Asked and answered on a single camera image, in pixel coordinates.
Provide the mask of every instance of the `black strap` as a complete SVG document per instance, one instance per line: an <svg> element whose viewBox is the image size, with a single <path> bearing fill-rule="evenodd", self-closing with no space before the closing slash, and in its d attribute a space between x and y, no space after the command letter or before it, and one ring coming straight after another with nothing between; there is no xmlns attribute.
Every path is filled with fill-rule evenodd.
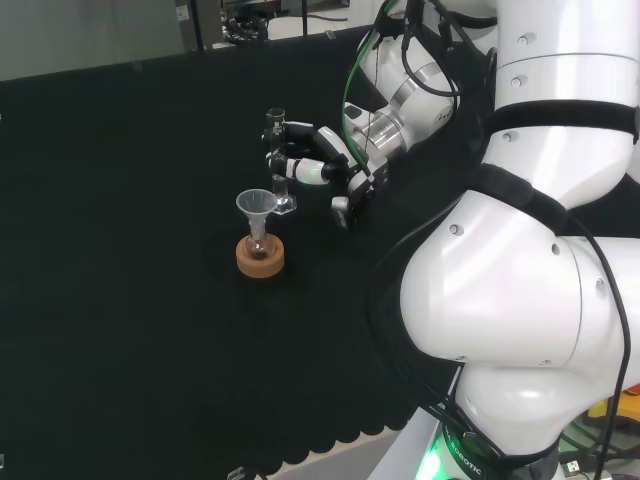
<svg viewBox="0 0 640 480"><path fill-rule="evenodd" d="M536 190L526 180L496 165L481 164L465 187L526 213L556 235L560 234L567 221L567 210L561 203Z"/></svg>
<svg viewBox="0 0 640 480"><path fill-rule="evenodd" d="M456 22L458 22L462 28L478 30L481 28L495 27L498 24L497 17L470 17L458 12L451 12L451 16L456 19Z"/></svg>
<svg viewBox="0 0 640 480"><path fill-rule="evenodd" d="M520 127L590 127L618 130L638 141L640 110L618 103L591 100L541 100L499 108L487 122L489 135Z"/></svg>

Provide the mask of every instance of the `robot finger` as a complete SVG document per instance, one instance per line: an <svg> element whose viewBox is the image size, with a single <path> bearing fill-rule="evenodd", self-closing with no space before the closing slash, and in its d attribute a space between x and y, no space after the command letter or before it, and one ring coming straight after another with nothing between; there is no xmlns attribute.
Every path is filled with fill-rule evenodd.
<svg viewBox="0 0 640 480"><path fill-rule="evenodd" d="M327 185L341 177L341 171L335 166L312 158L289 158L276 155L273 159L267 154L267 162L272 174L282 175L304 185Z"/></svg>

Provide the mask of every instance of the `white tile floor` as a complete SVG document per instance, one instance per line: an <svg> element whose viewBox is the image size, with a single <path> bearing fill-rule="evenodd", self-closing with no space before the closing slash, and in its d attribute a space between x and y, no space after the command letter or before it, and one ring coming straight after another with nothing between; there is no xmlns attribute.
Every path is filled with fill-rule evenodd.
<svg viewBox="0 0 640 480"><path fill-rule="evenodd" d="M337 8L331 10L313 11L314 15L321 15L329 18L349 18L348 8ZM329 22L317 18L307 19L309 35L323 33L327 30L342 30L349 27L349 22ZM302 18L282 17L274 18L269 22L269 39L279 40L282 38L302 36Z"/></svg>

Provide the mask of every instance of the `cable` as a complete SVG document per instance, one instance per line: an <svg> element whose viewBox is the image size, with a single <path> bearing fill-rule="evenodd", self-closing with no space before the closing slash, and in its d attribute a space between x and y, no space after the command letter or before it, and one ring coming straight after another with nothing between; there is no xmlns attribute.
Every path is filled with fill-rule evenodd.
<svg viewBox="0 0 640 480"><path fill-rule="evenodd" d="M418 42L420 43L420 45L422 46L422 48L424 48L427 53L429 55L431 55L431 58L433 58L436 62L436 64L438 65L438 67L440 67L440 71L444 74L444 78L447 79L447 83L449 84L449 88L451 89L451 91L455 91L455 85L453 84L453 80L451 80L451 74L449 73L447 66L444 64L443 61L441 61L438 58L438 55L434 54L434 52L432 51L431 48L429 48L429 41L427 40L424 31L422 30L422 27L420 27L417 30L417 35L416 35L416 39L418 40ZM453 109L451 110L451 117L449 118L449 120L447 121L447 123L440 129L438 129L438 132L442 132L445 127L447 125L450 125L453 122L453 119L456 117L456 114L458 113L458 97L454 96L453 97Z"/></svg>
<svg viewBox="0 0 640 480"><path fill-rule="evenodd" d="M305 38L308 33L307 17L307 0L302 0L302 36Z"/></svg>
<svg viewBox="0 0 640 480"><path fill-rule="evenodd" d="M367 153L369 147L369 134L371 133L371 110L373 110L373 101L376 98L376 91L378 89L378 61L380 60L380 49L376 48L376 80L373 82L373 90L371 90L371 100L369 101L369 119L367 120L367 139L364 142L364 152Z"/></svg>
<svg viewBox="0 0 640 480"><path fill-rule="evenodd" d="M600 263L602 264L602 269L607 277L607 281L609 282L609 287L611 288L611 294L613 295L613 299L616 304L616 308L618 309L618 314L620 316L620 325L622 327L622 338L624 343L624 349L622 352L622 361L620 362L620 369L618 371L618 378L616 380L616 388L614 390L613 398L611 401L611 408L607 409L607 424L605 427L605 435L604 441L602 442L602 452L600 454L600 458L598 461L598 466L596 468L596 473L594 476L594 480L600 480L602 476L602 471L604 470L604 464L607 460L607 452L609 450L609 444L611 443L611 436L613 435L613 428L615 425L615 418L618 412L618 406L620 404L620 396L622 395L624 377L627 373L627 367L629 366L629 359L631 357L631 332L629 330L629 321L627 320L627 312L624 309L624 303L622 302L622 296L620 295L620 290L618 289L618 284L616 283L615 275L611 270L611 266L605 256L604 252L598 245L596 239L591 235L591 232L587 229L587 227L576 217L571 217L573 223L582 231L585 238L591 244L591 247L596 252Z"/></svg>
<svg viewBox="0 0 640 480"><path fill-rule="evenodd" d="M384 12L385 14L388 14L391 8L395 5L396 1L397 0L385 0L380 6L380 11ZM353 76L355 75L356 71L360 67L360 63L362 62L362 59L371 50L371 45L373 45L373 42L377 40L377 37L378 35L376 34L373 28L369 30L369 33L365 36L365 40L360 45L361 48L358 49L356 60L353 63L353 66L351 67L349 76L347 77L347 83L344 88L344 95L342 96L342 112L341 112L342 113L342 117L341 117L342 118L342 136L344 138L344 142L345 142L345 145L347 146L347 149L349 150L351 155L353 155L353 158L355 158L356 162L358 162L358 164L360 165L360 168L362 168L362 171L367 176L371 175L371 171L369 170L369 167L367 167L367 162L362 157L358 148L353 143L353 140L351 139L351 135L347 133L347 121L346 121L346 115L344 113L344 105L345 103L347 103L347 94L349 93L351 80L353 79Z"/></svg>
<svg viewBox="0 0 640 480"><path fill-rule="evenodd" d="M302 15L289 15L290 17L302 17ZM322 15L316 15L314 13L307 14L307 18L317 18L318 20L326 20L327 22L348 22L349 19L344 18L331 18L331 17L323 17Z"/></svg>
<svg viewBox="0 0 640 480"><path fill-rule="evenodd" d="M425 92L428 92L432 95L437 95L438 97L459 97L460 95L462 95L462 92L459 89L458 90L454 89L450 92L447 92L444 90L436 90L435 88L431 88L430 86L425 85L422 82L422 80L420 80L418 76L415 73L413 73L413 69L411 68L407 60L407 49L409 48L409 42L411 41L413 34L414 34L414 27L409 27L405 29L404 37L402 38L402 45L400 47L402 65L404 66L404 71L407 73L407 75L409 75L409 78L411 78L411 80L413 80L416 83L416 85L418 85L418 87L420 87Z"/></svg>
<svg viewBox="0 0 640 480"><path fill-rule="evenodd" d="M444 5L442 5L440 0L429 0L429 1L433 4L433 6L435 7L436 11L440 14L440 16L444 18L449 23L449 25L453 27L453 29L456 31L458 36L464 42L464 44L467 47L469 47L472 52L476 54L475 56L479 55L480 57L484 57L484 54L480 50L478 50L478 47L476 47L473 41L471 40L471 38L469 38L469 35L467 35L467 32L465 32L464 29L460 26L460 24L455 19L453 14L449 10L447 10Z"/></svg>
<svg viewBox="0 0 640 480"><path fill-rule="evenodd" d="M451 12L451 15L456 19L460 26L464 28L479 30L482 28L495 27L498 24L497 17L470 17L458 12Z"/></svg>
<svg viewBox="0 0 640 480"><path fill-rule="evenodd" d="M572 423L571 423L571 426L572 426L575 430L577 430L581 435L583 435L583 436L587 437L589 440L593 440L594 442L596 442L596 443L597 443L597 445L600 445L600 444L602 443L602 439L601 439L601 438L596 437L594 434L592 434L592 433L591 433L591 432L589 432L588 430L585 430L584 428L582 428L582 427L581 427L580 425L578 425L577 423L572 422ZM609 445L609 448L610 448L611 450L613 450L614 452L616 452L616 453L622 453L622 452L624 451L622 448L616 447L615 445Z"/></svg>

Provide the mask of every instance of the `robotic hand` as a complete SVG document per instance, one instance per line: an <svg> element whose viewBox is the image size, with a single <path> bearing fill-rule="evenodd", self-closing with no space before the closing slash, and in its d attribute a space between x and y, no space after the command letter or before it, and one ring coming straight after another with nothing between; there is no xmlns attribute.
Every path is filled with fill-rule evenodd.
<svg viewBox="0 0 640 480"><path fill-rule="evenodd" d="M349 228L355 212L388 181L387 159L379 156L367 163L367 175L342 139L330 128L309 123L285 122L284 144L271 152L271 132L265 130L263 143L272 174L304 185L344 185L344 196L332 199L331 211L342 228Z"/></svg>

